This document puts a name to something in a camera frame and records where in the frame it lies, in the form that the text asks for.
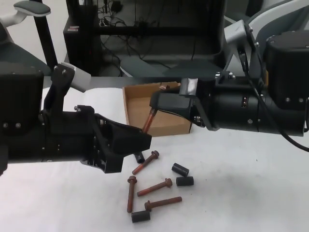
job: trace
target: open cardboard box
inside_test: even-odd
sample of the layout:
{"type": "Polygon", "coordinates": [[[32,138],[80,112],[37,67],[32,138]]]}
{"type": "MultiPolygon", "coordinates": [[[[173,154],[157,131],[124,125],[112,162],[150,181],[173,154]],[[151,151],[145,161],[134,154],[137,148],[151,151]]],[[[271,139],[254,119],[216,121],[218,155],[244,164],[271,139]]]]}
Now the open cardboard box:
{"type": "MultiPolygon", "coordinates": [[[[171,88],[176,87],[178,83],[162,83],[171,88]]],[[[126,112],[126,123],[128,125],[142,128],[149,115],[150,97],[159,90],[161,83],[145,84],[137,86],[123,87],[123,96],[126,112]]],[[[158,112],[148,133],[154,137],[188,134],[191,129],[191,123],[179,116],[158,112]]]]}

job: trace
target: black rubber spacer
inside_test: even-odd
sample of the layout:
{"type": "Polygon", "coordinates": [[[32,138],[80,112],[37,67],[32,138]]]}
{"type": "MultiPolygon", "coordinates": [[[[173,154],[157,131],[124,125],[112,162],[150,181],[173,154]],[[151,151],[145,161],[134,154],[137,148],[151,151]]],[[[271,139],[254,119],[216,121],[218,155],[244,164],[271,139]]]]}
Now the black rubber spacer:
{"type": "Polygon", "coordinates": [[[182,175],[184,177],[188,176],[189,174],[189,169],[182,167],[181,165],[174,163],[172,167],[172,171],[178,173],[179,175],[182,175]]]}
{"type": "Polygon", "coordinates": [[[150,212],[145,211],[139,211],[131,214],[132,223],[140,222],[140,221],[148,221],[150,220],[150,212]]]}
{"type": "Polygon", "coordinates": [[[193,184],[194,184],[193,176],[177,177],[176,178],[176,185],[177,186],[191,186],[193,184]]]}
{"type": "Polygon", "coordinates": [[[135,156],[137,163],[144,163],[145,162],[145,158],[144,158],[142,152],[136,152],[136,153],[134,153],[134,156],[135,156]]]}

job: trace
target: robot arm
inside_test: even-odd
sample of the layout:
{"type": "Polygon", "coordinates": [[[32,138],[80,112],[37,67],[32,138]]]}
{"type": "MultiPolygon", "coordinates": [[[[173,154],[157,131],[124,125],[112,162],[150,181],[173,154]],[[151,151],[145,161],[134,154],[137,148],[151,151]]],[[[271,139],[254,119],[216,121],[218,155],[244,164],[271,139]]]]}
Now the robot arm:
{"type": "Polygon", "coordinates": [[[125,156],[149,149],[151,136],[78,105],[64,112],[63,100],[78,69],[59,64],[40,111],[43,73],[20,64],[0,68],[0,174],[8,163],[80,160],[105,173],[121,172],[125,156]]]}
{"type": "Polygon", "coordinates": [[[179,88],[155,93],[150,106],[211,131],[225,128],[279,133],[309,151],[288,136],[303,136],[308,118],[308,40],[309,31],[270,37],[263,63],[252,30],[240,21],[237,36],[227,42],[237,54],[245,77],[221,72],[205,78],[185,78],[179,88]]]}

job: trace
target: white table surface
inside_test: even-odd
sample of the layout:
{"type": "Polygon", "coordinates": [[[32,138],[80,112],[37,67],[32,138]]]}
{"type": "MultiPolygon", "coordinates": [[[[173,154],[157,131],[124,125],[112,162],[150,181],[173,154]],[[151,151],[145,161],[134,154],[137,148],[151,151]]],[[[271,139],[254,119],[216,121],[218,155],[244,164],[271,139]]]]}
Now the white table surface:
{"type": "MultiPolygon", "coordinates": [[[[113,99],[114,90],[96,89],[88,101],[93,101],[98,113],[125,122],[119,90],[113,99]]],[[[65,107],[71,109],[81,99],[70,93],[65,107]]],[[[308,136],[296,139],[308,144],[308,136]]],[[[134,156],[129,156],[117,174],[104,174],[80,162],[9,165],[0,178],[1,231],[309,230],[309,154],[281,136],[211,132],[193,126],[188,135],[153,138],[151,150],[158,150],[160,158],[136,175],[136,190],[166,177],[173,180],[173,186],[136,197],[134,211],[143,210],[147,200],[182,196],[183,202],[154,209],[150,221],[132,224],[126,212],[127,179],[137,166],[134,156]],[[194,186],[176,186],[178,175],[171,171],[175,162],[190,169],[194,186]]]]}

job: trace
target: rusty bolt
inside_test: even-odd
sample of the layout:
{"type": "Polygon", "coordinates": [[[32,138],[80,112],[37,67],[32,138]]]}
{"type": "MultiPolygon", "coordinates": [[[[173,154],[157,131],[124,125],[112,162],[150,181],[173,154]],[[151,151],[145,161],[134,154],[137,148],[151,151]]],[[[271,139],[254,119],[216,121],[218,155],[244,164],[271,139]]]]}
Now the rusty bolt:
{"type": "MultiPolygon", "coordinates": [[[[160,90],[167,90],[167,89],[169,89],[169,86],[161,85],[161,86],[159,87],[159,89],[160,89],[160,90]]],[[[147,120],[146,120],[146,122],[145,122],[145,124],[144,124],[144,126],[143,126],[143,129],[141,130],[143,133],[148,133],[149,128],[151,127],[151,124],[152,124],[152,122],[153,122],[153,120],[154,120],[154,117],[155,117],[155,115],[156,115],[157,112],[158,112],[157,109],[154,109],[154,108],[151,108],[151,109],[150,109],[148,118],[147,118],[147,120]]]]}
{"type": "Polygon", "coordinates": [[[152,160],[159,158],[159,152],[152,151],[150,157],[148,157],[144,163],[140,164],[136,169],[133,170],[132,174],[136,175],[139,173],[144,167],[146,167],[152,160]]]}
{"type": "Polygon", "coordinates": [[[151,211],[152,208],[164,206],[164,205],[167,205],[167,204],[174,204],[174,203],[182,202],[182,201],[183,201],[182,197],[174,197],[174,198],[170,198],[170,199],[166,199],[166,200],[162,200],[162,201],[158,201],[158,202],[152,202],[152,203],[150,201],[147,201],[145,203],[145,210],[151,211]]]}
{"type": "Polygon", "coordinates": [[[154,186],[151,186],[150,188],[146,188],[146,189],[144,189],[144,190],[142,190],[142,191],[139,191],[139,192],[137,193],[137,196],[138,196],[138,197],[144,196],[144,195],[146,195],[146,194],[148,194],[148,193],[150,193],[150,192],[156,191],[156,190],[158,190],[158,189],[160,189],[160,188],[164,188],[164,187],[170,188],[172,185],[173,185],[172,180],[171,180],[171,179],[165,178],[165,181],[164,181],[164,182],[162,182],[162,183],[160,183],[160,184],[157,184],[157,185],[154,185],[154,186]]]}
{"type": "Polygon", "coordinates": [[[135,176],[130,176],[129,179],[127,180],[130,183],[129,186],[129,197],[127,199],[127,209],[126,211],[128,213],[132,213],[133,210],[133,198],[134,198],[134,186],[137,182],[136,177],[135,176]]]}
{"type": "Polygon", "coordinates": [[[148,118],[143,126],[143,129],[141,129],[141,131],[143,133],[147,133],[149,131],[149,128],[151,127],[151,124],[153,123],[154,117],[156,115],[156,113],[158,112],[158,110],[151,108],[148,118]]]}

